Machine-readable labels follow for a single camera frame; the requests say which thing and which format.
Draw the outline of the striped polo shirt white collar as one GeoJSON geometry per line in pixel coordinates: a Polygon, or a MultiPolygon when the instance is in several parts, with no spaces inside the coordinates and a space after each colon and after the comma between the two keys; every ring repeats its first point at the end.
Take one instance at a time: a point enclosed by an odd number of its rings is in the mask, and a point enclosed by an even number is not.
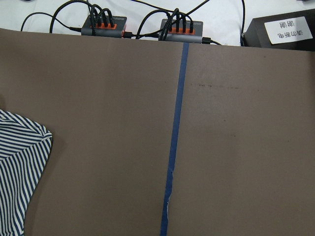
{"type": "Polygon", "coordinates": [[[49,158],[52,133],[9,111],[0,112],[0,234],[24,235],[32,195],[49,158]]]}

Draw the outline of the usb hub orange far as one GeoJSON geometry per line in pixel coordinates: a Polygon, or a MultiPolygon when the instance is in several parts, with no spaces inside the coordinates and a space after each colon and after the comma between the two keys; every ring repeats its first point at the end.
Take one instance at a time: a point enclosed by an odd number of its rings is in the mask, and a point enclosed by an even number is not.
{"type": "Polygon", "coordinates": [[[81,34],[87,35],[87,36],[122,38],[126,29],[127,17],[113,16],[113,22],[114,22],[113,27],[111,27],[108,17],[107,17],[107,22],[108,22],[107,25],[105,25],[102,18],[100,18],[100,20],[101,20],[101,24],[96,24],[95,34],[93,34],[90,16],[88,16],[81,28],[81,34]]]}

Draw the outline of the black box white label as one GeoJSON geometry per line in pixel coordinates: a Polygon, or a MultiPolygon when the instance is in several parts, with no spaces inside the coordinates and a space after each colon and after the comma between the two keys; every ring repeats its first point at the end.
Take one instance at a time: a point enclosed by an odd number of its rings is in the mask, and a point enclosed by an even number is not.
{"type": "Polygon", "coordinates": [[[315,10],[252,19],[243,35],[247,47],[315,50],[315,10]]]}

